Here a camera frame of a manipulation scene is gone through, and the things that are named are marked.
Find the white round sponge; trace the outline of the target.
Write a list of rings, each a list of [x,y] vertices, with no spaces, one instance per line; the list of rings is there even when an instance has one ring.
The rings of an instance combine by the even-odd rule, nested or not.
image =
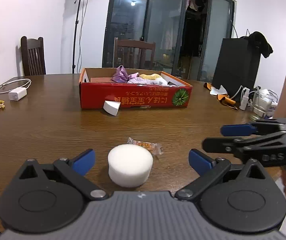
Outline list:
[[[136,188],[144,184],[152,165],[152,154],[138,145],[119,145],[108,153],[108,175],[121,187]]]

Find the white wedge sponge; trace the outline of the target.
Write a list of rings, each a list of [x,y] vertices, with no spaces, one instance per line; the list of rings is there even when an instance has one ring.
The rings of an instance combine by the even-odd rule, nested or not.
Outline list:
[[[110,115],[116,116],[118,114],[121,102],[106,100],[103,109]]]

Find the yellow white plush toy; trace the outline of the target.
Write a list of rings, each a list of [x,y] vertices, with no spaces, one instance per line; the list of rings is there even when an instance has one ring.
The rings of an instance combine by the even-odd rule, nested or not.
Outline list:
[[[151,83],[153,85],[160,85],[160,86],[168,85],[168,82],[161,75],[156,73],[151,75],[140,74],[139,77],[148,81],[148,83]]]

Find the purple satin bow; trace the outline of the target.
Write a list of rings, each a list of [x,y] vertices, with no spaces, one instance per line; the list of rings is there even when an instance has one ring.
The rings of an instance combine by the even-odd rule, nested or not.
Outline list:
[[[129,80],[134,79],[139,76],[139,73],[128,74],[123,65],[116,68],[116,72],[112,77],[112,81],[116,83],[127,83]]]

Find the brown scouring sponge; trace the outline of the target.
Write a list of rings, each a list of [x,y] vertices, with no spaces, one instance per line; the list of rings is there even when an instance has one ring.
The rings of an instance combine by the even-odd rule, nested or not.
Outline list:
[[[113,83],[113,80],[111,77],[91,77],[90,82],[91,83]]]

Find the orange white cloth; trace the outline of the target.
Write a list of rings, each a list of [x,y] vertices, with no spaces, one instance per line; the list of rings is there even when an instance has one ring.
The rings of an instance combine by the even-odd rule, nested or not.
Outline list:
[[[238,110],[236,102],[228,96],[227,91],[223,86],[220,86],[219,89],[216,89],[210,83],[205,82],[204,88],[209,90],[210,95],[215,96],[222,105]]]

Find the orange candy wrapper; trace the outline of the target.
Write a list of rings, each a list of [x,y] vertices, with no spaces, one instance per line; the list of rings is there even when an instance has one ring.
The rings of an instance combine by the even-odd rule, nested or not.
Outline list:
[[[153,155],[162,155],[164,153],[163,147],[159,143],[138,141],[129,137],[127,140],[127,144],[141,146],[146,150],[148,150]]]

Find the black bag on table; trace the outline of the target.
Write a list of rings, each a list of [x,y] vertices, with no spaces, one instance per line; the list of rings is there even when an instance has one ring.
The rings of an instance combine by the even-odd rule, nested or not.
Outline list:
[[[244,38],[224,38],[221,43],[212,86],[224,87],[229,96],[239,88],[253,89],[259,68],[260,52]]]

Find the orange cardboard box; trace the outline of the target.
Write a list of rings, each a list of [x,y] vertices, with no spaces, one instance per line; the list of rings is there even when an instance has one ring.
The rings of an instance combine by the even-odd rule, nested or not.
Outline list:
[[[94,78],[112,77],[115,68],[84,68],[79,77],[82,109],[101,109],[105,101],[116,101],[121,108],[187,107],[193,86],[163,71],[127,69],[128,74],[159,74],[169,85],[140,85],[117,82],[94,82]]]

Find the black garment on bag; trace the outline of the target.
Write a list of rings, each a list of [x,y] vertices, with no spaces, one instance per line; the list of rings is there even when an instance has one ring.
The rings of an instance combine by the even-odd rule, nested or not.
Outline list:
[[[259,31],[254,31],[247,38],[249,42],[258,49],[265,59],[274,52],[272,46],[268,43],[265,36]]]

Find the white charger adapter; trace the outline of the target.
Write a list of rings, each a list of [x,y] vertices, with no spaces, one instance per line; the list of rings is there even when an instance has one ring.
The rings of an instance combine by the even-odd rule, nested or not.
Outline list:
[[[19,101],[27,95],[25,87],[17,87],[8,93],[10,101]]]

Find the dark wooden chair left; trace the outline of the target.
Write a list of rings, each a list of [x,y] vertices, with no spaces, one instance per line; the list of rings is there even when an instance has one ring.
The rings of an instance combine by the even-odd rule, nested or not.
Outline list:
[[[21,37],[21,56],[25,76],[46,75],[43,37]]]

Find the dark wooden chair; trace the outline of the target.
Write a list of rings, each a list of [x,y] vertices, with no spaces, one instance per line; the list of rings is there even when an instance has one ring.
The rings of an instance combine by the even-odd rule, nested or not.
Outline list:
[[[113,68],[152,69],[156,43],[114,38]]]
[[[25,76],[46,75],[43,37],[21,37],[21,56]]]

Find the dark wooden chair right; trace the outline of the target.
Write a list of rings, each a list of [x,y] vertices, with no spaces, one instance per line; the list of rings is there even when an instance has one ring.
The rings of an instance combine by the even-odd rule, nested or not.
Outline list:
[[[156,43],[114,38],[113,68],[152,69]]]

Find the sliding glass door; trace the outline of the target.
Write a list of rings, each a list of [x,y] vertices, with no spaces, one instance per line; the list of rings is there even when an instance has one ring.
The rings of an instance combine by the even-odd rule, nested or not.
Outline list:
[[[234,0],[110,0],[102,65],[113,67],[115,37],[155,42],[150,70],[210,82],[234,9]]]

